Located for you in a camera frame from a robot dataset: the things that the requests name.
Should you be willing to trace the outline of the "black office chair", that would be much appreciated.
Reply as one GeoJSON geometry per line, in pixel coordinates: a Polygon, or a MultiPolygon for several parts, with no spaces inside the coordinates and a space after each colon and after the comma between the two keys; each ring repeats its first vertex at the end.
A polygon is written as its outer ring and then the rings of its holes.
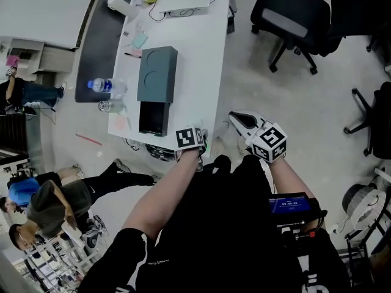
{"type": "Polygon", "coordinates": [[[379,43],[384,60],[389,62],[391,51],[391,0],[331,0],[330,38],[370,35],[370,52],[379,43]]]}
{"type": "Polygon", "coordinates": [[[368,128],[369,140],[364,156],[372,154],[378,159],[391,160],[391,82],[384,82],[379,90],[374,91],[372,106],[357,88],[353,88],[351,93],[364,107],[364,121],[352,129],[345,127],[343,132],[351,135],[368,128]]]}
{"type": "Polygon", "coordinates": [[[277,71],[277,62],[287,49],[296,48],[295,53],[303,54],[312,75],[317,66],[311,55],[320,53],[331,22],[331,8],[324,0],[257,0],[250,20],[252,33],[270,32],[283,40],[269,69],[277,71]]]}

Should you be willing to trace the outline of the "white shelving rack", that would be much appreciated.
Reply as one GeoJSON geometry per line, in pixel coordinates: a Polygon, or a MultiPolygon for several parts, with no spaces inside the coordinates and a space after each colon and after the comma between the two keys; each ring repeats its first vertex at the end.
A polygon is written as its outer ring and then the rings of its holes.
{"type": "Polygon", "coordinates": [[[77,293],[78,287],[106,250],[98,233],[82,236],[81,248],[68,237],[49,240],[37,236],[35,246],[23,251],[14,268],[38,293],[77,293]]]}

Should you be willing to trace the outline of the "clear water bottle blue label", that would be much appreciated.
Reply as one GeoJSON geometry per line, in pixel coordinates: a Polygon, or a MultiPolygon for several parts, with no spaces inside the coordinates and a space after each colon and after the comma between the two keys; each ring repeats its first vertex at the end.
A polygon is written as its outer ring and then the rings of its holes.
{"type": "Polygon", "coordinates": [[[118,79],[96,78],[89,80],[87,87],[97,93],[110,93],[115,95],[121,95],[127,91],[127,85],[118,79]]]}

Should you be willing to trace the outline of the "person's black shirt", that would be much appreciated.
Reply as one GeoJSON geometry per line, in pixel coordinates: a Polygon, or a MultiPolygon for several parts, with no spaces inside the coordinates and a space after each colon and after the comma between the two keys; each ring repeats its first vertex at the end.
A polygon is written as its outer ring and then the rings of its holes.
{"type": "Polygon", "coordinates": [[[272,218],[260,161],[236,169],[226,156],[197,172],[158,241],[124,228],[82,280],[78,293],[348,293],[348,272],[328,233],[316,227],[296,246],[272,218]]]}

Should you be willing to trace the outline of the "black backpack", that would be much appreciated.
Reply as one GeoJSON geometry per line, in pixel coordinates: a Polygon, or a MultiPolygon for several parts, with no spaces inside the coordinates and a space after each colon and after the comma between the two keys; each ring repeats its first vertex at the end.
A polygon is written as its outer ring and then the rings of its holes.
{"type": "Polygon", "coordinates": [[[146,144],[145,148],[153,158],[164,162],[178,161],[184,152],[183,150],[174,151],[151,144],[146,144]]]}

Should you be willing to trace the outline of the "dark green drawer box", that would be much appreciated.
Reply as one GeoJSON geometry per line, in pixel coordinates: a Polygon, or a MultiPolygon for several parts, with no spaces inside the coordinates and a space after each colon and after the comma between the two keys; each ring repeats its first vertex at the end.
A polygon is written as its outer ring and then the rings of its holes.
{"type": "Polygon", "coordinates": [[[171,47],[142,51],[137,88],[140,103],[139,132],[167,135],[169,109],[174,101],[178,51],[171,47]]]}

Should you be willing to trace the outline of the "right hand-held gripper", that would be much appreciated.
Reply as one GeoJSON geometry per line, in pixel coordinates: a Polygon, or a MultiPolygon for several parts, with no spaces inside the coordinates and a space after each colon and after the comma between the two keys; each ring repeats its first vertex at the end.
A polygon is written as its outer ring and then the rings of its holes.
{"type": "Polygon", "coordinates": [[[271,123],[258,112],[234,110],[228,114],[229,120],[253,155],[267,163],[273,163],[287,150],[287,135],[277,123],[271,123]]]}

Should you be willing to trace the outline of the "person's right forearm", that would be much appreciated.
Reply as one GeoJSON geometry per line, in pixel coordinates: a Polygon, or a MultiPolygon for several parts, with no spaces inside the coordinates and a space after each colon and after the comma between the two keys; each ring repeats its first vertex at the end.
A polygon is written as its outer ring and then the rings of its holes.
{"type": "Polygon", "coordinates": [[[305,193],[309,198],[315,197],[283,157],[269,164],[269,169],[278,194],[305,193]]]}

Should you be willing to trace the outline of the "person's left forearm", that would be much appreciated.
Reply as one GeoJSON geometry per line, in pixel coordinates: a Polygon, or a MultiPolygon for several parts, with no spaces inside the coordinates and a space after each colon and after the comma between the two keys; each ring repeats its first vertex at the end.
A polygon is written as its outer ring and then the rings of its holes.
{"type": "Polygon", "coordinates": [[[199,166],[199,149],[183,152],[180,160],[136,203],[122,228],[134,228],[155,240],[169,221],[199,166]]]}

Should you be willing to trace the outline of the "green notepad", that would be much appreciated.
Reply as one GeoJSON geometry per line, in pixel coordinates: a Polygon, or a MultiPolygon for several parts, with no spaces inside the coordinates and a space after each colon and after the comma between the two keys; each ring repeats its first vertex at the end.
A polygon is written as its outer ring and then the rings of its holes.
{"type": "Polygon", "coordinates": [[[148,35],[145,32],[136,32],[131,41],[131,45],[137,49],[140,49],[147,40],[148,35]]]}

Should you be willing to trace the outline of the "pink sticky note pad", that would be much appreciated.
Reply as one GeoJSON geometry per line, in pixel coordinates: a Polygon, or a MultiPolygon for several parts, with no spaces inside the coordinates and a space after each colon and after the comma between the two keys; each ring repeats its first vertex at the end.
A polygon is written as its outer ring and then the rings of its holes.
{"type": "Polygon", "coordinates": [[[118,129],[123,131],[128,127],[128,119],[120,114],[117,114],[114,120],[114,126],[118,129]]]}

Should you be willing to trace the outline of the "grey cabinet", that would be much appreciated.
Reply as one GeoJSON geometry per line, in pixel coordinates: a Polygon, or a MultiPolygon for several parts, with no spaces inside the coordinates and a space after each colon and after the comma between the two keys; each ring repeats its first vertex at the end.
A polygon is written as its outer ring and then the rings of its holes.
{"type": "Polygon", "coordinates": [[[45,42],[13,38],[5,65],[21,68],[27,74],[70,73],[74,52],[48,46],[45,42]]]}

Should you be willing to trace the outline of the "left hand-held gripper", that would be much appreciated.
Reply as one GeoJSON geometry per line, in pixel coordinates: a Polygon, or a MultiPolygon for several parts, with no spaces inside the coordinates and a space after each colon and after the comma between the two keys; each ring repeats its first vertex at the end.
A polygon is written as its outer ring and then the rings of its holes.
{"type": "Polygon", "coordinates": [[[175,132],[177,148],[186,150],[190,148],[206,147],[208,130],[194,126],[184,128],[175,132]]]}

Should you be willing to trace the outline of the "grey white backpack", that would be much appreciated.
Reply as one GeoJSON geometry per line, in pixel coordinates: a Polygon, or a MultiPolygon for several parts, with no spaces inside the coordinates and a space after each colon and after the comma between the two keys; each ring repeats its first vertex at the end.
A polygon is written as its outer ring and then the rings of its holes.
{"type": "Polygon", "coordinates": [[[387,194],[373,186],[355,184],[342,199],[342,208],[355,230],[365,230],[374,224],[386,205],[387,194]]]}

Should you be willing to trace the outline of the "black recorder blue screen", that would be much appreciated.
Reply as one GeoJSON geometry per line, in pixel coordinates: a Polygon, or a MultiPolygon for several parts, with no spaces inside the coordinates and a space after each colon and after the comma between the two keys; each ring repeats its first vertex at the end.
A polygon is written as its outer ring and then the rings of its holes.
{"type": "Polygon", "coordinates": [[[271,218],[277,231],[318,230],[323,226],[327,210],[321,209],[316,198],[304,192],[274,194],[268,198],[271,218]]]}

